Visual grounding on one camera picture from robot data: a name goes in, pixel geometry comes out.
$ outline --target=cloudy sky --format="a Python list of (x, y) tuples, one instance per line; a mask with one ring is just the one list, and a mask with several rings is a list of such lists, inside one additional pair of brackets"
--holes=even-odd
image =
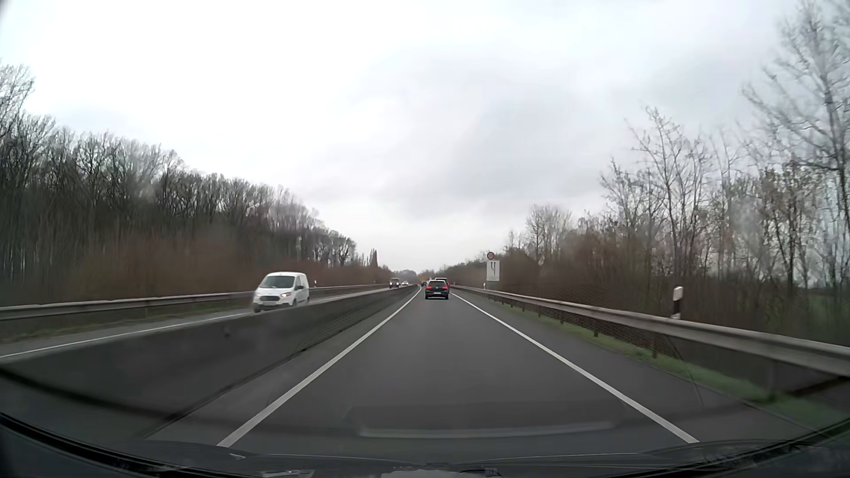
[(393, 269), (500, 248), (533, 203), (604, 207), (643, 105), (713, 128), (795, 0), (11, 0), (27, 108), (284, 185)]

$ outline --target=van windshield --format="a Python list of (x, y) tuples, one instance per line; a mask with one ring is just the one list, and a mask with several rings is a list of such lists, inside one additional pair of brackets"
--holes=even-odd
[(260, 287), (288, 289), (292, 288), (292, 284), (294, 283), (295, 277), (293, 276), (266, 276), (260, 282)]

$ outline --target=grass verge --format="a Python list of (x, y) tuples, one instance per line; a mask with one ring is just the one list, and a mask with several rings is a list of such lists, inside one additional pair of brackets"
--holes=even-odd
[(544, 322), (582, 340), (642, 361), (652, 367), (672, 373), (679, 378), (694, 381), (724, 395), (747, 401), (753, 406), (775, 413), (780, 417), (787, 417), (811, 429), (820, 429), (850, 417), (850, 413), (836, 410), (835, 408), (814, 401), (785, 394), (771, 395), (764, 388), (748, 380), (729, 377), (710, 368), (694, 365), (676, 357), (658, 354), (657, 357), (653, 358), (652, 350), (629, 344), (601, 333), (597, 337), (594, 337), (593, 330), (579, 327), (575, 324), (568, 322), (561, 323), (559, 320), (549, 316), (538, 316), (536, 312), (519, 310), (506, 304), (500, 305), (506, 310), (510, 310), (513, 314), (527, 316)]

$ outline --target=windshield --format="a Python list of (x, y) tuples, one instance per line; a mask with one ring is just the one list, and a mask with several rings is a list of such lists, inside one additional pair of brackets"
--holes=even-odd
[(262, 282), (260, 282), (260, 287), (263, 288), (292, 288), (295, 284), (294, 276), (266, 276)]
[(292, 478), (850, 443), (850, 0), (209, 5), (0, 0), (11, 435)]

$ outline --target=metal guardrail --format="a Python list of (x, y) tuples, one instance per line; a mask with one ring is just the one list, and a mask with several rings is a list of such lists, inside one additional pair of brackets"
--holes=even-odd
[[(386, 284), (365, 284), (357, 286), (311, 287), (310, 294), (319, 296), (337, 293), (366, 291), (385, 288)], [(45, 316), (65, 316), (88, 312), (104, 312), (111, 310), (147, 309), (179, 304), (204, 304), (223, 302), (227, 300), (250, 299), (254, 291), (231, 293), (201, 293), (195, 295), (176, 295), (172, 297), (153, 297), (142, 299), (93, 300), (88, 302), (64, 302), (58, 304), (28, 304), (0, 307), (0, 321), (30, 319)]]
[(605, 309), (593, 305), (574, 304), (560, 300), (530, 297), (516, 293), (453, 285), (456, 288), (502, 302), (530, 304), (536, 307), (561, 310), (578, 316), (634, 327), (668, 337), (708, 344), (727, 350), (850, 377), (850, 347), (825, 344), (814, 340), (796, 339), (775, 333), (756, 332), (734, 327), (688, 322), (626, 310)]

